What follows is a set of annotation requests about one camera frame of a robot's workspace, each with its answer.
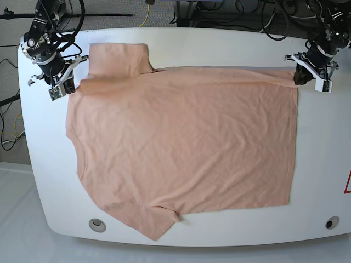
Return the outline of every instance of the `yellow cable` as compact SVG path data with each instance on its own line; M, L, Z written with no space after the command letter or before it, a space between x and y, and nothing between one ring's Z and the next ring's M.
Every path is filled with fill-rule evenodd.
M16 134L15 137L16 137L16 138L18 137L16 122L17 122L18 117L20 117L21 115L22 115L22 112L18 113L18 115L17 115L16 118L15 118L15 134Z
M14 135L14 134L12 134L12 133L5 133L5 132L1 132L2 134L8 134L8 135L11 135L11 136L13 136L13 137L15 137L15 138L17 138L17 136L16 135Z
M144 21L139 27L142 27L143 25L145 25L146 21L147 21L148 18L149 18L149 12L150 12L150 5L148 4L148 12L147 12L147 14L146 14L145 21Z

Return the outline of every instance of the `black stand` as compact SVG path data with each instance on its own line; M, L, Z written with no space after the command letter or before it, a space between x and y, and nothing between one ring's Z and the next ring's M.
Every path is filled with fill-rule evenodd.
M64 14L64 18L79 18L80 14ZM99 16L133 16L133 14L85 14L85 17L99 17ZM4 10L4 14L0 15L0 19L16 19L16 18L34 18L35 14L15 14L13 11L9 11L6 7Z
M7 99L4 99L4 100L0 101L0 107L5 106L5 105L7 105L9 103L12 103L12 102L14 102L16 100L19 100L20 98L21 98L21 95L18 94L18 95L14 95L12 97L9 97Z

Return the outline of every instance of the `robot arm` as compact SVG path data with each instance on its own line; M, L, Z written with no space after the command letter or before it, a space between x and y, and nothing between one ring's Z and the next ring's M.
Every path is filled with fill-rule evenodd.
M84 21L83 0L80 0L80 4L82 14L77 29L72 34L63 35L56 27L64 15L65 0L38 0L30 30L21 40L22 52L43 71L39 76L34 76L34 79L44 79L51 85L49 93L52 100L75 92L73 69L88 59L88 56L80 56L82 50L74 43ZM79 48L80 52L74 60L65 60L60 53L71 45ZM29 85L33 83L33 79L28 82Z
M307 52L286 55L285 58L297 63L295 84L304 85L315 78L315 90L330 93L331 76L339 68L331 60L339 49L349 48L351 1L306 0L306 5L316 15L318 27L309 33Z

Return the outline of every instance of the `floor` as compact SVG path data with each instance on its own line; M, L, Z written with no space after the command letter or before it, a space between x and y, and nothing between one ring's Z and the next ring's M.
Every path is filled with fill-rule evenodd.
M350 262L351 234L246 247L157 247L59 235L45 219L29 165L0 162L0 255L6 263Z
M242 1L245 8L245 16L241 18L240 22L251 27L260 27L259 11L251 14L250 11L254 10L259 0L244 0ZM74 13L80 12L78 0L71 0ZM297 12L300 16L310 15L306 13L304 0L298 0L299 10ZM15 13L33 13L37 0L1 0L0 10L8 7L9 10ZM137 27L145 19L147 5L144 0L84 0L86 6L86 13L132 13L133 17L127 18L86 18L82 30L101 29L101 28L118 28L118 27ZM170 25L169 22L173 19L173 6L172 1L157 0L156 4L151 6L150 15L144 27L175 27L175 24ZM205 3L205 6L213 8L213 2ZM271 15L272 7L267 6L267 16ZM220 13L220 18L233 18L237 13L235 9L235 1L225 0L223 7L216 11ZM284 19L275 22L275 27L279 31L284 30ZM1 20L0 23L0 45L16 45L19 43L20 37L29 30L32 19L12 19ZM71 19L66 29L75 28L78 24L78 18ZM218 27L209 23L202 23L198 27ZM290 31L290 36L299 37L299 32ZM3 58L9 59L16 65L17 47L0 47L0 61ZM4 61L0 64L0 79L1 79L1 92L0 100L6 99L16 94L19 90L17 70L9 63ZM20 101L14 102L4 116L5 132L14 133L14 120L15 117L21 112ZM21 116L17 121L18 134L24 130ZM6 134L5 140L11 139L11 135ZM29 153L27 149L26 138L22 138L11 151L4 151L0 148L0 161L30 164Z

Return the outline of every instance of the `gray floor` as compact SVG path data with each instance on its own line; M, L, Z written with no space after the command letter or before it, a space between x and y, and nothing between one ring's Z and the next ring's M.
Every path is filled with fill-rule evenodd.
M73 10L75 13L80 12L80 6L78 0L71 0L73 4ZM241 0L245 7L245 17L240 19L240 24L259 28L261 23L259 22L259 12L250 14L259 0ZM101 29L101 28L118 28L118 27L137 27L145 19L147 5L144 0L84 0L86 6L86 13L132 13L134 16L131 18L86 18L82 30ZM310 12L306 12L305 1L297 0L299 3L299 10L297 15L308 16ZM1 0L0 10L8 7L9 10L15 13L33 13L37 0ZM225 0L223 8L219 11L219 18L226 19L232 18L233 14L237 12L235 10L235 1ZM150 15L145 27L171 27L169 22L173 18L173 3L172 1L157 0L156 4L151 6ZM212 3L206 3L207 7L213 7ZM271 15L272 6L267 6L267 21ZM32 23L32 19L13 19L13 20L0 20L0 45L11 45L18 44L20 37L29 30L29 26ZM75 28L78 24L78 18L71 19L66 29ZM274 23L274 27L279 31L284 30L284 19ZM213 27L209 23L202 23L199 27ZM294 31L293 28L290 30L290 36L299 37L299 32ZM17 48L16 47L0 47L0 61L3 58L8 58L14 64L17 64ZM11 67L7 62L0 64L0 100L6 99L13 96L19 89L17 70ZM16 101L12 104L9 111L4 116L6 132L14 133L14 119L21 112L20 101ZM21 117L17 121L18 132L20 133L23 129L23 121ZM11 139L11 136L6 135L6 139ZM30 164L30 158L27 149L26 139L22 138L11 151L4 151L0 147L0 161L2 162L13 162Z

